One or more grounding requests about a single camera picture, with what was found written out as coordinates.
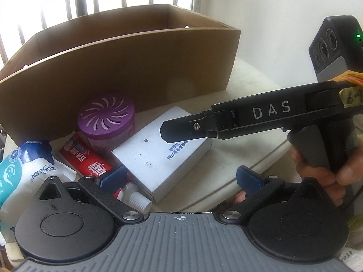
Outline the person's right hand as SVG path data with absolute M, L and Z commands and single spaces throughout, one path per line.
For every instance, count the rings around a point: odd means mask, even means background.
M 326 168 L 310 166 L 294 146 L 264 174 L 279 176 L 289 182 L 313 177 L 322 185 L 334 204 L 340 206 L 350 200 L 346 195 L 348 186 L 362 180 L 362 139 L 359 140 L 356 151 L 336 174 Z

